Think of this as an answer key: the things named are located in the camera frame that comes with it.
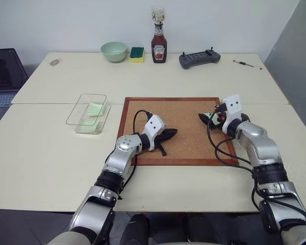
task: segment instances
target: remote controller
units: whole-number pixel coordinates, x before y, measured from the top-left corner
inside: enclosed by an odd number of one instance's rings
[[[217,63],[221,56],[217,52],[214,52],[212,49],[213,47],[211,47],[210,50],[205,50],[204,52],[190,55],[186,55],[185,52],[183,52],[183,54],[179,56],[179,62],[183,69],[188,69],[194,65]]]

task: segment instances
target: laptop keyboard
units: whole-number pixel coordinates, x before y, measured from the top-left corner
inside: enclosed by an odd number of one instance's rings
[[[16,94],[0,94],[0,107],[11,106],[11,101]]]

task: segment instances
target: pen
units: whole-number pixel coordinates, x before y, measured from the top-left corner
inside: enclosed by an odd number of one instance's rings
[[[241,65],[248,65],[248,66],[251,66],[251,67],[254,67],[254,68],[257,68],[257,69],[262,70],[262,68],[261,68],[261,67],[259,67],[259,66],[256,66],[256,65],[250,65],[250,64],[247,64],[247,63],[242,62],[242,61],[239,61],[239,60],[234,60],[234,62],[236,62],[236,63],[238,63],[238,64],[241,64]]]

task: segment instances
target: laptop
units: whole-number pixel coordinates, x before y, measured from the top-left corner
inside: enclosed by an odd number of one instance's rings
[[[16,50],[0,49],[0,119],[28,78]]]

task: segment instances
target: clear plastic tray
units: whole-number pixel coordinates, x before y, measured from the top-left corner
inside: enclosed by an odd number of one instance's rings
[[[99,134],[106,122],[110,106],[106,103],[104,94],[83,93],[70,115],[66,124],[74,127],[79,134]]]

